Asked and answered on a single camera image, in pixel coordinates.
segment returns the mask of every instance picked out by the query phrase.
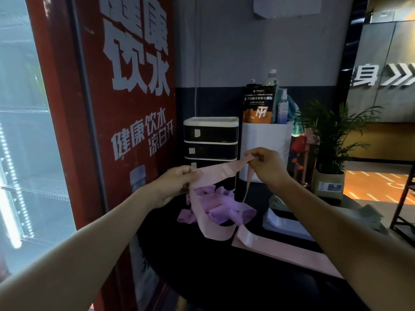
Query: black drawer unit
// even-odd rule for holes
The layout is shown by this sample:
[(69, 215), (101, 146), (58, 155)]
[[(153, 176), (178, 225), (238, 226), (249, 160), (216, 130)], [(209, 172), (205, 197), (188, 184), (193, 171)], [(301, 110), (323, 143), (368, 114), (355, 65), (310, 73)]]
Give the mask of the black drawer unit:
[(185, 156), (188, 158), (234, 160), (237, 157), (238, 142), (223, 144), (184, 142)]
[[(224, 162), (235, 161), (233, 160), (209, 160), (209, 159), (190, 159), (185, 157), (185, 164), (194, 168), (203, 168), (212, 165), (222, 164)], [(236, 175), (234, 177), (226, 178), (215, 184), (216, 188), (224, 187), (226, 190), (235, 190), (236, 187)]]
[(184, 120), (184, 140), (190, 142), (238, 142), (237, 117), (193, 117)]

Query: pink paper strip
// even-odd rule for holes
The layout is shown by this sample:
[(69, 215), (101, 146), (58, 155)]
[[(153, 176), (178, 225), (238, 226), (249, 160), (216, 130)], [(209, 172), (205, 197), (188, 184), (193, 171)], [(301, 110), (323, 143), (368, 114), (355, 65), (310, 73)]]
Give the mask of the pink paper strip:
[[(191, 184), (189, 193), (190, 201), (192, 204), (192, 210), (198, 221), (199, 228), (206, 238), (218, 241), (228, 240), (232, 237), (236, 228), (236, 224), (228, 227), (223, 227), (212, 222), (207, 216), (207, 214), (205, 214), (205, 211), (202, 208), (202, 205), (200, 204), (200, 201), (195, 193), (195, 189), (200, 187), (206, 187), (220, 182), (225, 178), (234, 176), (239, 170), (242, 169), (242, 167), (247, 162), (249, 162), (252, 159), (254, 159), (254, 157), (252, 155), (249, 155), (241, 160), (198, 169), (202, 172), (202, 176), (199, 178), (198, 181)], [(246, 183), (247, 192), (253, 175), (254, 171), (251, 167), (249, 167)], [(342, 278), (340, 273), (337, 271), (337, 269), (334, 267), (334, 265), (330, 262), (329, 258), (325, 254), (306, 250), (286, 243), (281, 243), (275, 240), (254, 235), (249, 230), (247, 230), (244, 225), (239, 226), (235, 239), (239, 240), (244, 246), (246, 246), (254, 252), (271, 256), (278, 260), (289, 262), (298, 266), (306, 267), (311, 270)]]

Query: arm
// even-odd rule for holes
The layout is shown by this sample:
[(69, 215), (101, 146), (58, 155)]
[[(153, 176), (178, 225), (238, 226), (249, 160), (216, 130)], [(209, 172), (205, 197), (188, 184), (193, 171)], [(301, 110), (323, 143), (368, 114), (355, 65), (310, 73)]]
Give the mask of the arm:
[(415, 252), (335, 211), (300, 186), (275, 151), (256, 148), (249, 164), (279, 196), (371, 310), (413, 310)]
[(8, 278), (0, 285), (1, 310), (88, 310), (149, 211), (185, 193), (186, 184), (197, 179), (191, 170), (171, 169)]

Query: white bottle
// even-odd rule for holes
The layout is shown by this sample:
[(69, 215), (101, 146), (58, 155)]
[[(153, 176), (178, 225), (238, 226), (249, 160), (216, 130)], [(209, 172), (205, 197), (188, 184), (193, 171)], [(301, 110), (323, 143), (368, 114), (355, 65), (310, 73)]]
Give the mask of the white bottle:
[(277, 79), (277, 70), (276, 69), (272, 69), (271, 71), (269, 71), (268, 73), (268, 78), (267, 81), (264, 85), (276, 85), (275, 87), (275, 95), (274, 95), (274, 100), (273, 100), (273, 104), (272, 104), (272, 115), (271, 115), (271, 123), (275, 123), (276, 120), (276, 115), (277, 115), (277, 100), (276, 100), (276, 96), (278, 94), (278, 89), (280, 87), (280, 82)]
[(277, 124), (287, 124), (288, 119), (288, 94), (287, 89), (283, 89), (281, 101), (278, 104)]
[(267, 81), (264, 85), (277, 85), (277, 88), (275, 90), (277, 92), (279, 88), (279, 84), (280, 82), (277, 79), (277, 70), (272, 69), (271, 71), (269, 71)]

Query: arrow sign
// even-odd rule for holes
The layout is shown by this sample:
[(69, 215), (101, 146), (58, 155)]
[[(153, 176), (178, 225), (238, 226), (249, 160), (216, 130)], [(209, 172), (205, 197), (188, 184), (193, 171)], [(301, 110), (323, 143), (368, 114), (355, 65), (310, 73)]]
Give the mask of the arrow sign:
[(387, 85), (389, 85), (390, 83), (392, 83), (393, 81), (397, 80), (398, 78), (400, 78), (402, 76), (402, 74), (399, 72), (399, 70), (397, 69), (397, 67), (394, 63), (389, 63), (388, 66), (391, 68), (393, 73), (395, 73), (395, 75), (392, 76), (390, 79), (388, 79), (386, 82), (383, 82), (381, 84), (382, 86), (387, 86)]
[[(412, 65), (412, 68), (415, 70), (415, 63), (411, 63), (411, 65)], [(407, 81), (404, 85), (407, 86), (407, 85), (411, 85), (413, 83), (415, 83), (415, 77), (410, 79), (409, 81)]]
[(402, 77), (400, 80), (396, 81), (395, 83), (393, 83), (392, 84), (393, 86), (398, 86), (402, 84), (404, 81), (406, 81), (408, 78), (412, 76), (411, 70), (405, 63), (399, 63), (399, 65), (401, 66), (402, 70), (405, 72), (405, 76)]
[[(404, 72), (404, 74), (402, 74), (399, 69), (396, 67), (396, 65), (394, 63), (389, 63), (388, 66), (391, 68), (391, 70), (393, 71), (394, 75), (388, 79), (387, 81), (383, 82), (381, 84), (381, 86), (387, 86), (391, 83), (393, 83), (394, 81), (396, 81), (395, 83), (393, 83), (393, 86), (398, 86), (400, 84), (402, 84), (404, 81), (406, 81), (407, 79), (409, 79), (413, 73), (412, 71), (409, 69), (409, 67), (406, 65), (406, 63), (398, 63), (399, 66), (401, 67), (402, 71)], [(412, 67), (415, 69), (415, 63), (411, 63)], [(415, 77), (412, 78), (411, 80), (407, 81), (407, 83), (405, 83), (404, 85), (411, 85), (415, 83)]]

